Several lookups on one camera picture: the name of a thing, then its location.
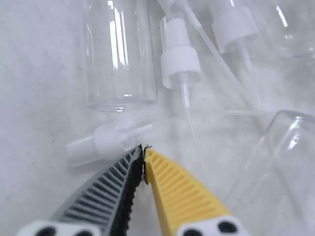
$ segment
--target screw hole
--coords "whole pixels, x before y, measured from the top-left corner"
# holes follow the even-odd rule
[[[93,236],[93,234],[89,231],[81,231],[77,233],[75,236]]]
[[[56,230],[53,227],[46,227],[40,230],[36,236],[54,236],[56,235]]]
[[[223,221],[218,225],[221,233],[235,233],[237,232],[237,228],[233,223],[228,221]]]
[[[189,229],[184,232],[183,236],[202,236],[202,233],[198,230]]]

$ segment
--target white spray pump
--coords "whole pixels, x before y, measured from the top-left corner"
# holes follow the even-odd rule
[[[135,136],[151,130],[152,124],[129,130],[121,130],[113,124],[98,127],[87,137],[67,145],[68,163],[76,167],[101,159],[111,160],[131,149],[127,142]]]
[[[201,78],[196,50],[191,46],[187,26],[182,18],[160,23],[163,54],[161,56],[163,85],[182,93],[183,105],[189,108],[189,88]]]
[[[255,103],[252,102],[253,99],[249,95],[249,92],[246,89],[244,89],[244,87],[239,83],[238,79],[235,77],[235,75],[232,73],[228,65],[223,60],[222,56],[220,55],[220,53],[214,46],[213,42],[211,41],[211,39],[208,37],[207,33],[203,29],[201,23],[197,19],[188,1],[187,0],[157,0],[157,1],[159,2],[160,6],[162,7],[168,19],[172,18],[172,14],[178,13],[178,12],[181,12],[185,15],[185,17],[192,24],[195,30],[203,38],[206,45],[208,46],[208,48],[210,49],[214,57],[217,59],[217,62],[219,63],[219,65],[226,72],[226,74],[230,78],[235,88],[243,95],[243,97],[252,107],[259,109],[259,107]]]
[[[239,51],[246,70],[253,77],[253,67],[245,41],[258,34],[258,28],[250,9],[242,0],[210,0],[212,25],[220,53]]]

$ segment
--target transparent bottle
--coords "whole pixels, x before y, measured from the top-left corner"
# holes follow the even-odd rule
[[[315,57],[315,1],[249,0],[266,42],[281,55]]]
[[[146,0],[84,0],[83,72],[90,108],[123,112],[157,102]]]

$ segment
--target white pump cap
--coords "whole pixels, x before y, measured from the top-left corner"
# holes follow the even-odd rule
[[[212,25],[216,36],[220,53],[226,53],[231,43],[252,36],[258,33],[256,23],[251,11],[246,6],[231,7],[228,9],[224,4],[225,0],[216,0],[222,2],[220,8],[223,12],[213,13],[215,16]]]
[[[126,141],[151,129],[151,124],[131,131],[118,131],[110,124],[102,125],[88,137],[67,145],[69,164],[80,166],[101,159],[115,159],[132,148],[125,147]]]
[[[164,17],[160,24],[163,54],[161,67],[163,85],[168,89],[180,89],[185,73],[188,87],[201,78],[201,68],[196,50],[191,46],[187,26],[182,18],[170,21]]]

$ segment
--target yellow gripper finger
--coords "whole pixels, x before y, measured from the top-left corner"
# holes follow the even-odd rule
[[[149,148],[145,150],[145,173],[153,189],[164,236],[175,236],[184,223],[231,215],[188,171]]]

